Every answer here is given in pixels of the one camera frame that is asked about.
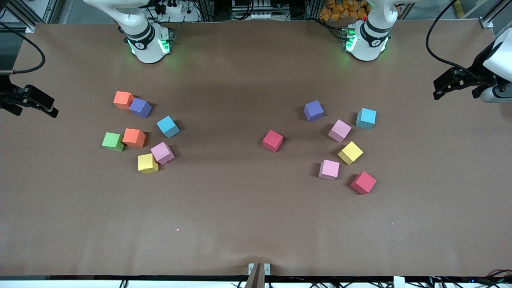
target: red cube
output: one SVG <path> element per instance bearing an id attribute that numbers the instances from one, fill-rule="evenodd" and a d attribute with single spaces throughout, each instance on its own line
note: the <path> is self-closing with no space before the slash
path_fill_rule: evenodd
<path id="1" fill-rule="evenodd" d="M 274 153 L 278 151 L 279 146 L 281 146 L 282 143 L 283 136 L 274 130 L 268 131 L 267 136 L 265 136 L 265 139 L 263 139 L 263 147 Z"/>
<path id="2" fill-rule="evenodd" d="M 375 178 L 363 171 L 350 184 L 350 187 L 354 188 L 359 194 L 364 195 L 370 193 L 376 182 Z"/>

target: yellow cube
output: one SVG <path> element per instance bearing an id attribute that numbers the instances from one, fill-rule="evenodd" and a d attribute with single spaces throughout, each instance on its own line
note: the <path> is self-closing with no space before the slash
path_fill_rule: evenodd
<path id="1" fill-rule="evenodd" d="M 158 163 L 155 161 L 155 158 L 153 157 L 153 154 L 144 154 L 139 155 L 137 157 L 137 160 L 139 162 L 139 172 L 140 173 L 153 173 L 158 172 Z"/>
<path id="2" fill-rule="evenodd" d="M 359 156 L 361 156 L 362 150 L 354 144 L 354 142 L 350 142 L 345 148 L 343 148 L 338 156 L 345 161 L 348 165 L 352 164 Z"/>

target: orange cube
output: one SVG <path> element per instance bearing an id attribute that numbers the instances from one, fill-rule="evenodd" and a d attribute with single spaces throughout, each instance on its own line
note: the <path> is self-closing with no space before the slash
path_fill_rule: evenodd
<path id="1" fill-rule="evenodd" d="M 124 131 L 123 143 L 136 148 L 144 147 L 144 141 L 146 140 L 146 134 L 139 129 L 127 128 Z"/>
<path id="2" fill-rule="evenodd" d="M 130 92 L 117 91 L 116 96 L 114 97 L 114 104 L 119 109 L 129 110 L 133 99 L 135 99 L 135 97 Z"/>

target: green led light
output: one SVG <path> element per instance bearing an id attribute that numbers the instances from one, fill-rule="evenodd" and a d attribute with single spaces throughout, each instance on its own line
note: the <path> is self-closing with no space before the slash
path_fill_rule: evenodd
<path id="1" fill-rule="evenodd" d="M 357 42 L 357 35 L 354 35 L 354 37 L 347 42 L 347 51 L 354 50 L 355 43 Z"/>
<path id="2" fill-rule="evenodd" d="M 169 42 L 167 42 L 165 40 L 162 41 L 162 40 L 158 39 L 158 44 L 160 45 L 160 48 L 162 49 L 162 52 L 164 54 L 169 53 L 169 51 L 170 51 Z"/>
<path id="3" fill-rule="evenodd" d="M 133 49 L 132 43 L 128 41 L 128 45 L 130 46 L 130 49 L 132 50 L 132 54 L 135 55 L 135 50 Z"/>
<path id="4" fill-rule="evenodd" d="M 384 49 L 386 48 L 386 43 L 388 42 L 388 39 L 389 37 L 386 37 L 386 39 L 384 40 L 384 43 L 382 44 L 382 49 L 380 50 L 381 52 L 384 51 Z"/>

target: light blue cube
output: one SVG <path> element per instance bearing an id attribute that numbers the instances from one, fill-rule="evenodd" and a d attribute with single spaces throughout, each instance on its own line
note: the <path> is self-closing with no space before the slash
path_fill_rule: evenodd
<path id="1" fill-rule="evenodd" d="M 375 118 L 377 111 L 363 108 L 357 114 L 357 121 L 355 125 L 364 129 L 371 129 L 375 125 Z"/>
<path id="2" fill-rule="evenodd" d="M 178 133 L 180 131 L 178 126 L 176 126 L 176 124 L 174 124 L 174 121 L 169 116 L 158 121 L 157 125 L 158 125 L 158 128 L 160 128 L 160 130 L 162 130 L 162 133 L 167 138 L 173 137 L 174 135 L 176 135 L 176 133 Z"/>

